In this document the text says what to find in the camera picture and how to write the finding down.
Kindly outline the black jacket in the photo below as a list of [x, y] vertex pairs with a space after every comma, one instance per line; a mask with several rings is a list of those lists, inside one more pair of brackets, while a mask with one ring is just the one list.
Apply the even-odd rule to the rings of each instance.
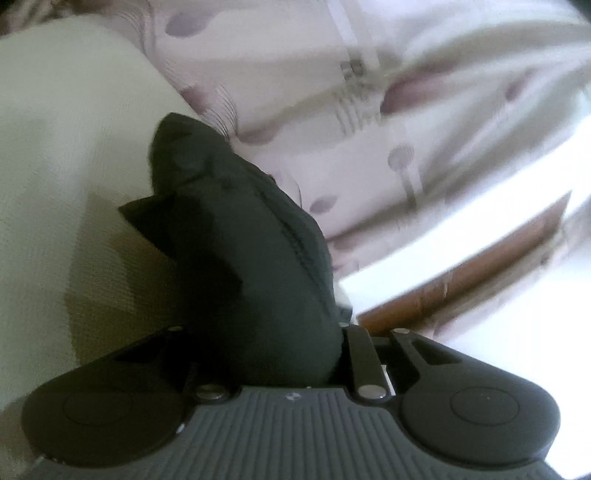
[[166, 115], [149, 164], [152, 194], [121, 214], [170, 262], [192, 365], [211, 382], [331, 383], [344, 335], [317, 222], [195, 119]]

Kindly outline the floral beige curtain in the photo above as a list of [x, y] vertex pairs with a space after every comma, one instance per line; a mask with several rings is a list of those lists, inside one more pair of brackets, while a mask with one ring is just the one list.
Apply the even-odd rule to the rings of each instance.
[[534, 163], [586, 110], [565, 1], [17, 1], [4, 37], [89, 17], [129, 40], [315, 218], [335, 275]]

